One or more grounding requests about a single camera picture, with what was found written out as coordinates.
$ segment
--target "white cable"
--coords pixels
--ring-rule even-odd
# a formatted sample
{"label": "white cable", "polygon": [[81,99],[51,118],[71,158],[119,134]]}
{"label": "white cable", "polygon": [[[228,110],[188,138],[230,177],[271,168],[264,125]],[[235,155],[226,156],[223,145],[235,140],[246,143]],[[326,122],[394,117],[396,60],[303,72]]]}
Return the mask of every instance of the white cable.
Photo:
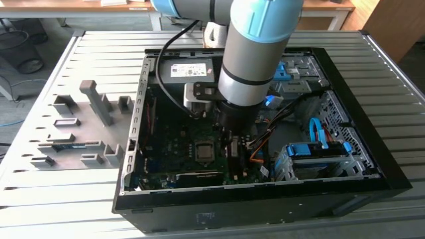
{"label": "white cable", "polygon": [[47,80],[43,80],[43,79],[35,79],[35,80],[26,80],[26,81],[21,81],[21,82],[15,83],[14,85],[11,85],[11,87],[18,86],[18,85],[21,85],[22,83],[31,82],[31,81],[47,81]]}

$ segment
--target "black trash bin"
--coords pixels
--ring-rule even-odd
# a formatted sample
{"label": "black trash bin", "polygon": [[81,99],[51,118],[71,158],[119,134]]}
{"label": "black trash bin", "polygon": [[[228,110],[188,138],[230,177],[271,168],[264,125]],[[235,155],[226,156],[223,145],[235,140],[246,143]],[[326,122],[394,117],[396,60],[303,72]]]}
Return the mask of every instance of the black trash bin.
{"label": "black trash bin", "polygon": [[46,34],[39,18],[9,18],[18,31],[26,31],[34,44],[47,42]]}
{"label": "black trash bin", "polygon": [[25,31],[0,34],[0,56],[22,74],[34,73],[43,67],[42,57]]}

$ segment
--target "metal grate table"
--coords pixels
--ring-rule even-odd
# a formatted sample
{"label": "metal grate table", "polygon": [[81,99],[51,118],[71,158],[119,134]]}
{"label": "metal grate table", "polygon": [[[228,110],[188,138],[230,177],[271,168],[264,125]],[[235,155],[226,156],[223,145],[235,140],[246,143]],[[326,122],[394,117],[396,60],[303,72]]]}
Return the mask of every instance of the metal grate table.
{"label": "metal grate table", "polygon": [[[0,164],[0,235],[23,238],[38,235],[83,238],[139,238],[146,236],[119,215],[111,213],[118,168],[87,168],[79,158],[61,156],[59,165],[38,169],[31,157],[41,154],[37,142],[54,130],[61,118],[53,109],[55,95],[71,95],[86,119],[82,125],[99,124],[79,91],[82,80],[95,80],[98,92],[110,101],[120,96],[136,98],[146,48],[162,48],[176,32],[86,32],[67,46],[49,83],[30,112],[13,147]],[[203,34],[195,31],[172,47],[202,47]],[[415,238],[425,236],[425,97],[396,67],[374,39],[359,32],[303,31],[292,35],[291,47],[326,47],[379,130],[414,189],[392,199],[367,205],[336,219],[288,224],[258,225],[151,237],[240,238]],[[130,117],[111,128],[77,131],[77,138],[91,130],[118,136],[126,144]]]}

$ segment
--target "black cable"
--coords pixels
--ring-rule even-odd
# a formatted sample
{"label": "black cable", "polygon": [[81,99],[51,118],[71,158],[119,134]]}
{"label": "black cable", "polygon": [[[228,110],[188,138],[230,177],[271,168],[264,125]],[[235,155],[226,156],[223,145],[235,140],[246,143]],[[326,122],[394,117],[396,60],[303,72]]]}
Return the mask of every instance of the black cable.
{"label": "black cable", "polygon": [[283,109],[280,109],[280,111],[276,113],[274,119],[271,119],[271,122],[267,125],[266,132],[262,135],[259,135],[258,139],[255,139],[250,145],[255,145],[256,143],[263,141],[268,135],[274,133],[278,122],[280,122],[283,119],[286,119],[294,114],[295,107],[299,105],[299,103],[303,100],[311,97],[320,96],[323,94],[324,94],[324,91],[316,91],[316,92],[300,95],[299,98],[296,98]]}
{"label": "black cable", "polygon": [[171,93],[168,92],[168,90],[166,89],[164,86],[164,81],[162,78],[162,74],[160,74],[160,63],[162,63],[162,57],[166,53],[167,48],[171,46],[171,44],[191,30],[192,27],[196,26],[196,24],[199,23],[200,20],[196,20],[164,45],[162,51],[160,51],[160,55],[158,57],[158,63],[156,63],[156,68],[155,68],[155,74],[160,83],[160,87],[164,91],[164,94],[168,96],[168,98],[172,100],[172,102],[176,104],[176,106],[190,114],[191,117],[194,118],[199,118],[200,116],[194,113],[182,103],[179,103],[179,101],[176,100],[176,98],[171,95]]}
{"label": "black cable", "polygon": [[17,101],[15,100],[15,97],[14,97],[14,89],[13,89],[13,84],[11,84],[11,81],[9,81],[7,77],[5,77],[3,75],[0,75],[0,77],[6,80],[6,82],[9,83],[9,87],[11,89],[11,96],[13,96],[13,101],[18,104],[21,101]]}

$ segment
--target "blue robot arm cap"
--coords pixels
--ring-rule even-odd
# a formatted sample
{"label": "blue robot arm cap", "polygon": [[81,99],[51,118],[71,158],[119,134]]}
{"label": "blue robot arm cap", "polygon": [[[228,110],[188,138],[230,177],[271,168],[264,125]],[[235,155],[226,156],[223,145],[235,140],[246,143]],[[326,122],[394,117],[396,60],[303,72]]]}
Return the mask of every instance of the blue robot arm cap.
{"label": "blue robot arm cap", "polygon": [[174,0],[151,0],[156,11],[180,17]]}
{"label": "blue robot arm cap", "polygon": [[232,24],[240,34],[260,43],[287,39],[299,23],[304,0],[235,0]]}

